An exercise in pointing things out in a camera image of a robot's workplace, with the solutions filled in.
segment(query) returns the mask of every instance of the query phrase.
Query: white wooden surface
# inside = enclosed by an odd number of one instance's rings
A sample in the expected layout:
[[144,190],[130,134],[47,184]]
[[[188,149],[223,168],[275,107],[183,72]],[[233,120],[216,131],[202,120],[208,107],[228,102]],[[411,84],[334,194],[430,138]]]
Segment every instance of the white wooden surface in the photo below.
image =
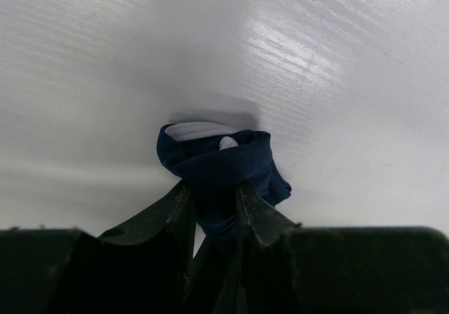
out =
[[449,0],[0,0],[0,226],[99,234],[158,129],[269,131],[306,226],[449,233]]

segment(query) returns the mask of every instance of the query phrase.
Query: folded cloth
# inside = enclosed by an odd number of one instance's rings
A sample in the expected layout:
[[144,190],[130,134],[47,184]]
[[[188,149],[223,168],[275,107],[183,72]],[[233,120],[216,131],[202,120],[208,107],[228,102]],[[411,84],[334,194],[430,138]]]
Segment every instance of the folded cloth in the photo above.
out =
[[291,186],[273,161],[271,135],[217,123],[179,123],[161,128],[162,165],[194,190],[198,224],[227,256],[236,250],[235,188],[248,181],[275,206]]

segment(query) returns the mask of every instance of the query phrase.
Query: navy blue fabric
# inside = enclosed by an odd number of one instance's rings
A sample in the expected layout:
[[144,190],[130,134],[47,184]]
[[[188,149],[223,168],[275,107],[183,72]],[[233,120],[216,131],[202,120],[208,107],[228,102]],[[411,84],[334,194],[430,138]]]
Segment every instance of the navy blue fabric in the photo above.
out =
[[176,142],[161,128],[157,155],[162,165],[193,188],[198,224],[230,256],[236,249],[235,188],[249,183],[270,205],[290,197],[291,186],[273,161],[271,135],[242,130],[228,135],[238,146],[220,149],[225,135]]

